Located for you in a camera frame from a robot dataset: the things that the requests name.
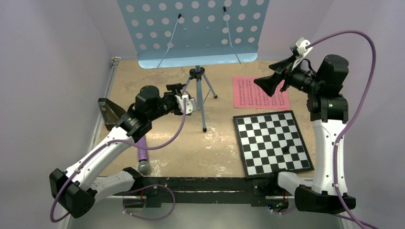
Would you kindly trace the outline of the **light blue music stand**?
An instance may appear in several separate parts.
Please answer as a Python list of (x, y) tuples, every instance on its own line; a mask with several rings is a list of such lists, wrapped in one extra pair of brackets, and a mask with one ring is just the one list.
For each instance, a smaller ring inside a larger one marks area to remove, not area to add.
[(205, 65), (252, 62), (267, 0), (120, 0), (118, 6), (140, 67), (191, 66), (204, 111)]

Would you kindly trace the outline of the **black metronome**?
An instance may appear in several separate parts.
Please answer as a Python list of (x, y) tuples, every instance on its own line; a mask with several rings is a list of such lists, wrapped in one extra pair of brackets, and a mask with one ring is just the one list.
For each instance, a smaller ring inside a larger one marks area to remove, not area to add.
[(126, 113), (126, 110), (108, 98), (99, 98), (97, 103), (104, 126), (107, 131), (111, 131), (119, 119)]

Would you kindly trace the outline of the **purple glitter microphone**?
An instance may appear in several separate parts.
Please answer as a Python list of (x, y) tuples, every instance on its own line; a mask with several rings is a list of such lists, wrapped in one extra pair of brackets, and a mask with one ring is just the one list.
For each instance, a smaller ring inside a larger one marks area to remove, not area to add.
[(148, 151), (145, 149), (146, 144), (146, 137), (143, 136), (138, 142), (137, 145), (141, 148), (137, 148), (137, 155), (138, 155), (138, 172), (143, 175), (148, 175), (151, 172), (151, 167), (148, 160)]

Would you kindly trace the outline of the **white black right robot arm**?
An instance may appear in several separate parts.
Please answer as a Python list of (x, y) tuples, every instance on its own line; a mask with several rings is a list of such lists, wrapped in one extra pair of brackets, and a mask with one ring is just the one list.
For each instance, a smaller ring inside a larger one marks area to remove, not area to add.
[(316, 168), (312, 183), (289, 169), (278, 170), (268, 181), (274, 194), (286, 190), (294, 196), (295, 207), (302, 212), (336, 215), (356, 207), (349, 195), (344, 175), (344, 129), (348, 127), (348, 102), (340, 91), (349, 72), (349, 62), (335, 54), (327, 55), (317, 71), (303, 70), (291, 56), (271, 64), (270, 76), (254, 79), (268, 96), (289, 87), (304, 92), (310, 113), (315, 144)]

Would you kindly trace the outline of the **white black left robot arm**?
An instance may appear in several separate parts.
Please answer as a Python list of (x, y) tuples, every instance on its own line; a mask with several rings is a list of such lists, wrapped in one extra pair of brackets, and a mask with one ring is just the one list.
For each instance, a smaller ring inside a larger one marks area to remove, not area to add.
[(142, 175), (131, 167), (108, 177), (101, 177), (100, 173), (130, 147), (142, 148), (139, 141), (152, 129), (154, 120), (168, 114), (185, 118), (196, 110), (195, 101), (184, 93), (184, 88), (182, 83), (168, 84), (161, 94), (156, 86), (144, 86), (128, 109), (107, 98), (98, 100), (100, 107), (110, 108), (115, 119), (105, 121), (108, 135), (83, 158), (67, 169), (56, 168), (50, 173), (51, 222), (58, 222), (54, 216), (57, 205), (64, 208), (67, 216), (77, 219), (109, 196), (141, 192)]

